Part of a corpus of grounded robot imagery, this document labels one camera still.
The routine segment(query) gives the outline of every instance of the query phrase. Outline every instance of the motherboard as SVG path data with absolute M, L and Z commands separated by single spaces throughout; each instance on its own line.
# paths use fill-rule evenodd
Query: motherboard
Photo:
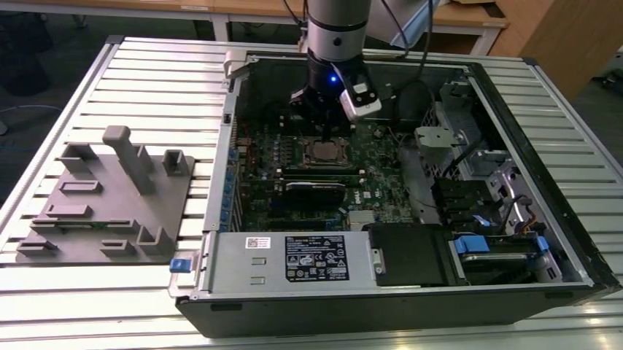
M 412 222 L 390 129 L 357 124 L 322 141 L 278 127 L 241 123 L 242 230 L 360 230 L 374 222 Z

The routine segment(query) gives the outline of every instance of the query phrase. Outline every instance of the warning symbol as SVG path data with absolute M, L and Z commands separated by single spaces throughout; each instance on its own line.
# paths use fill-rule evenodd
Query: warning symbol
M 298 266 L 298 256 L 288 255 L 288 265 Z

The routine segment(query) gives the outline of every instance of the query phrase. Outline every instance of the white label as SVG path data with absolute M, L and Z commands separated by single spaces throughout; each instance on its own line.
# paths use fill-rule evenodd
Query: white label
M 181 9 L 190 9 L 190 10 L 194 10 L 194 11 L 206 11 L 206 7 L 205 6 L 180 6 Z
M 246 249 L 270 249 L 269 237 L 246 237 Z
M 504 28 L 505 24 L 504 23 L 496 23 L 496 22 L 483 22 L 484 27 L 500 27 Z

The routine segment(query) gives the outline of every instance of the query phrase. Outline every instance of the metal bracket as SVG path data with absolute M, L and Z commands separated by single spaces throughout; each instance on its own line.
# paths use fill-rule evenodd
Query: metal bracket
M 382 264 L 382 251 L 380 249 L 370 249 L 369 254 L 372 255 L 372 268 L 376 275 L 385 273 L 385 266 Z
M 245 50 L 229 50 L 225 53 L 225 61 L 222 62 L 222 70 L 225 71 L 225 78 L 233 79 L 242 75 L 246 70 L 246 51 Z

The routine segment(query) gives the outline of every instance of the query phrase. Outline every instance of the barcode sticker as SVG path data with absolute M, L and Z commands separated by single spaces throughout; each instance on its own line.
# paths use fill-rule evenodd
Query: barcode sticker
M 184 6 L 184 5 L 181 5 L 180 7 L 181 7 L 181 9 L 190 9 L 192 11 L 206 11 L 205 6 Z
M 269 237 L 246 237 L 246 249 L 270 249 Z

